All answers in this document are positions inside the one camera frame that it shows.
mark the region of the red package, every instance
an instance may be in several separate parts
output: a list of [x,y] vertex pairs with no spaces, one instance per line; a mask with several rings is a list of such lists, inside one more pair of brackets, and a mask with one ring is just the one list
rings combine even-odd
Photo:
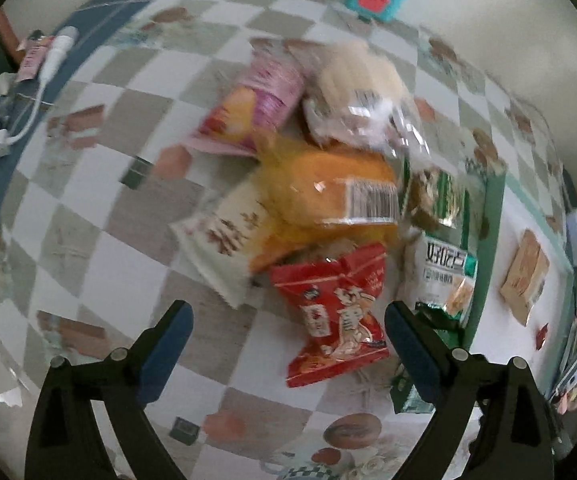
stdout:
[[370,244],[338,260],[274,267],[270,278],[300,308],[311,342],[288,365],[286,384],[305,386],[388,357],[370,308],[382,292],[385,249]]

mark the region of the pink snack bag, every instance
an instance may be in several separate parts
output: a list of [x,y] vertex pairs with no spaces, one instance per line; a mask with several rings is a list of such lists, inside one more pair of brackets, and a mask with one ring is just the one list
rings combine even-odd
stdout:
[[15,82],[33,79],[37,75],[53,38],[54,36],[44,36],[40,40],[28,42],[30,46],[20,64],[20,69],[17,71]]
[[289,57],[257,52],[235,88],[211,110],[185,144],[201,152],[255,156],[252,132],[286,123],[305,80]]

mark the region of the tablecloth pattern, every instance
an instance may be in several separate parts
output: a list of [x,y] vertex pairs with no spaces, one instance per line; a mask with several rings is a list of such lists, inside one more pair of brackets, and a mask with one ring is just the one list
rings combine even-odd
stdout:
[[[178,7],[185,13],[174,21],[162,18],[163,10]],[[286,365],[304,342],[294,314],[266,286],[249,305],[231,309],[178,250],[168,228],[231,189],[254,164],[193,152],[185,179],[148,174],[159,151],[191,132],[248,65],[253,36],[367,39],[395,63],[415,96],[455,124],[491,136],[508,171],[544,214],[563,217],[549,137],[534,128],[527,139],[509,117],[506,92],[466,64],[462,73],[438,62],[427,32],[397,21],[367,25],[341,5],[310,0],[153,0],[81,65],[14,172],[0,215],[0,353],[37,393],[47,370],[38,310],[103,326],[116,346],[129,346],[173,300],[188,301],[193,335],[162,398],[146,413],[193,480],[289,474],[306,466],[296,462],[303,449],[328,446],[323,431],[350,413],[382,419],[382,447],[356,450],[356,464],[383,449],[405,456],[425,426],[387,414],[395,358],[361,374],[287,388]],[[51,118],[99,104],[105,105],[104,124],[96,147],[70,150],[49,136]],[[136,189],[121,182],[131,168],[145,174]],[[116,468],[126,472],[104,410],[95,409]],[[246,421],[244,439],[217,441],[201,433],[185,446],[168,436],[175,416],[201,426],[219,410]],[[282,449],[292,449],[293,458],[290,452],[278,458]],[[465,450],[461,455],[463,466]]]

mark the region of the screw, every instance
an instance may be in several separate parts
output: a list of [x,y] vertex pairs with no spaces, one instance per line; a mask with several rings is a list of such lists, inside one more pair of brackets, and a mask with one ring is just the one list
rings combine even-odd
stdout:
[[520,370],[523,370],[528,366],[528,363],[526,363],[526,361],[521,357],[513,357],[513,364]]
[[110,353],[110,358],[113,361],[123,361],[124,359],[126,359],[127,355],[128,355],[128,350],[126,350],[125,348],[115,348]]
[[458,361],[466,361],[466,359],[468,359],[468,352],[463,348],[455,348],[452,355]]
[[59,368],[66,362],[66,359],[61,355],[56,355],[50,360],[50,367],[51,368]]

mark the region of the white cable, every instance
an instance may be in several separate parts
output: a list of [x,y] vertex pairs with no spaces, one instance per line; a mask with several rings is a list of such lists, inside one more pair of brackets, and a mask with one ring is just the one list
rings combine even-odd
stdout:
[[8,139],[6,139],[6,144],[8,144],[9,146],[15,144],[18,140],[20,140],[23,136],[25,136],[30,130],[30,127],[33,126],[35,118],[37,117],[37,114],[40,111],[40,105],[42,104],[42,96],[44,95],[44,90],[46,89],[46,83],[47,81],[40,81],[40,87],[38,88],[38,93],[35,96],[35,102],[33,103],[33,110],[31,110],[30,112],[30,117],[28,118],[28,121],[26,121],[26,125],[24,126],[24,128],[22,128],[22,131],[20,133],[18,133],[14,137],[9,137]]
[[30,113],[30,117],[22,131],[14,137],[9,137],[6,139],[6,145],[11,146],[25,136],[30,130],[31,126],[35,122],[38,112],[40,111],[40,105],[42,104],[42,97],[44,96],[44,90],[46,90],[46,85],[53,79],[60,66],[62,66],[69,50],[75,44],[75,40],[79,35],[78,30],[75,27],[65,27],[60,30],[55,39],[52,41],[48,52],[46,53],[46,59],[42,64],[40,69],[40,74],[38,75],[38,80],[40,81],[40,86],[38,87],[38,92],[35,95],[35,103],[33,105],[33,110]]

